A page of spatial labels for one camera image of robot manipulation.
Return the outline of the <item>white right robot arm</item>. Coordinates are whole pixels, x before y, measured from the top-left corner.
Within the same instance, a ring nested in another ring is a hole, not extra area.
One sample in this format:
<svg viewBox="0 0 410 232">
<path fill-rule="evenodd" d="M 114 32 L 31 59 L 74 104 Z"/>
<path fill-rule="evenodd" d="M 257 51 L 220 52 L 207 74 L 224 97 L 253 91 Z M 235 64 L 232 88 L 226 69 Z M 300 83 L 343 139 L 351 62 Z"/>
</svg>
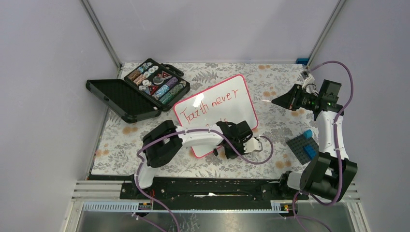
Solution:
<svg viewBox="0 0 410 232">
<path fill-rule="evenodd" d="M 318 152 L 302 173 L 288 171 L 281 176 L 278 195 L 289 199 L 296 191 L 339 202 L 353 181 L 358 167 L 349 160 L 343 143 L 342 122 L 344 108 L 338 104 L 341 84 L 324 80 L 319 93 L 308 93 L 302 85 L 271 102 L 282 108 L 296 111 L 310 110 L 318 127 Z"/>
</svg>

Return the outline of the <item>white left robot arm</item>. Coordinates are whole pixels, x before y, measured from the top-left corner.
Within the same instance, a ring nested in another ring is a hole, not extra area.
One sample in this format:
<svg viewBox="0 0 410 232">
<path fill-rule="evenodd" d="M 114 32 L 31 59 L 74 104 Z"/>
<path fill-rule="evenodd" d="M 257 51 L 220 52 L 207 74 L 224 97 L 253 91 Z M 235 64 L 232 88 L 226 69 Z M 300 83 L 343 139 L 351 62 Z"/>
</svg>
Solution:
<svg viewBox="0 0 410 232">
<path fill-rule="evenodd" d="M 246 121 L 218 121 L 212 126 L 186 128 L 166 120 L 143 137 L 143 147 L 137 152 L 141 163 L 134 174 L 132 193 L 139 199 L 147 197 L 160 167 L 168 164 L 180 149 L 202 145 L 211 149 L 222 146 L 230 159 L 262 148 Z"/>
</svg>

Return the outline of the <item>pink framed whiteboard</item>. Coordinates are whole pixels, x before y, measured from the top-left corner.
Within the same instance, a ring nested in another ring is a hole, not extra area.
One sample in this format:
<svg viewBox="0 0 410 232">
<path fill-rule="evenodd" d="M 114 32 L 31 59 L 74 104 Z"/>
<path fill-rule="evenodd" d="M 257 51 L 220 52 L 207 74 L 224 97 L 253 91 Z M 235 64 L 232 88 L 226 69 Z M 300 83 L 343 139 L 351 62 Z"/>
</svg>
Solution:
<svg viewBox="0 0 410 232">
<path fill-rule="evenodd" d="M 244 76 L 236 75 L 183 99 L 174 105 L 174 113 L 182 127 L 202 128 L 218 121 L 235 124 L 246 121 L 249 127 L 259 124 Z M 207 145 L 191 148 L 201 158 L 214 149 Z"/>
</svg>

